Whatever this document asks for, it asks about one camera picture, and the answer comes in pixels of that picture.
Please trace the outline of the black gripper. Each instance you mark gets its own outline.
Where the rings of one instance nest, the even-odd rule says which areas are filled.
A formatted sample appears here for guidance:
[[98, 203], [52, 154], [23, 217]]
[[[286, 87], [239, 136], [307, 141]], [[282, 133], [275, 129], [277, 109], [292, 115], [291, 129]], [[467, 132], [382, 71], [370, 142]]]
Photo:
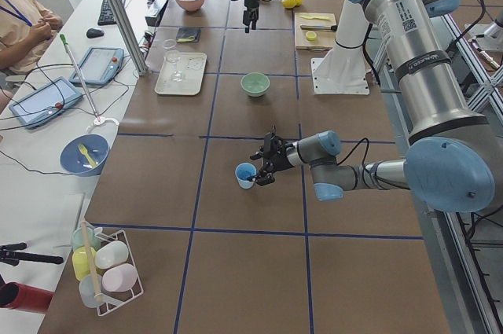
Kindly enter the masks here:
[[272, 126], [263, 139], [263, 145], [251, 155], [251, 160], [262, 160], [262, 166], [258, 169], [246, 169], [243, 179], [249, 183], [260, 186], [275, 182], [274, 173], [284, 171], [294, 166], [288, 160], [288, 150], [293, 149], [293, 143], [288, 142], [276, 134], [276, 127]]
[[243, 25], [246, 33], [250, 31], [250, 24], [251, 29], [256, 29], [259, 18], [259, 2], [260, 0], [244, 0]]

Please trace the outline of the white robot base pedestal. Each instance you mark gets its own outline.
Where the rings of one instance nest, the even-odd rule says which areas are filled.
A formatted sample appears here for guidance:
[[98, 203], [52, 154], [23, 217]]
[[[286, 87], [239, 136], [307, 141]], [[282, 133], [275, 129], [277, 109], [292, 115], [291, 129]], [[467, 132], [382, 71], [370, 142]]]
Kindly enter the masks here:
[[316, 94], [369, 94], [363, 43], [370, 27], [362, 7], [345, 0], [333, 48], [325, 57], [311, 60]]

